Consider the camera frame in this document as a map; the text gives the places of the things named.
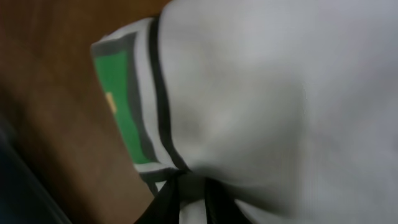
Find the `white printed shirt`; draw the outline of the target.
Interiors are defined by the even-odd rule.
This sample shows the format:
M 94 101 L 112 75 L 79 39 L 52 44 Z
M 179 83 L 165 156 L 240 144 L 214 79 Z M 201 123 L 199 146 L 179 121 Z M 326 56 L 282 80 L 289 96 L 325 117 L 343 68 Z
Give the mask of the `white printed shirt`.
M 396 0 L 172 1 L 91 54 L 141 179 L 183 174 L 179 223 L 206 179 L 251 223 L 397 222 Z

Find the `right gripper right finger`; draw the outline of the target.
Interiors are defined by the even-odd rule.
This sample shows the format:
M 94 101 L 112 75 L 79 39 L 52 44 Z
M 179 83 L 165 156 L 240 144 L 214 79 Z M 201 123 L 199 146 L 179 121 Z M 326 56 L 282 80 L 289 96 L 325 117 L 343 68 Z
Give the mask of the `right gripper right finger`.
M 251 224 L 219 182 L 206 179 L 204 191 L 207 224 Z

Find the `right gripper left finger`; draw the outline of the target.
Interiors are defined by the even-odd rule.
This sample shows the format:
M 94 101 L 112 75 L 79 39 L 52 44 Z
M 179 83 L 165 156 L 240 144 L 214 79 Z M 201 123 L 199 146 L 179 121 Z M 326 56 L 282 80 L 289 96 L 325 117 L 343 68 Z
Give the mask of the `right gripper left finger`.
M 158 182 L 165 184 L 135 224 L 179 224 L 181 176 L 183 174 L 142 174 L 150 190 L 155 190 Z

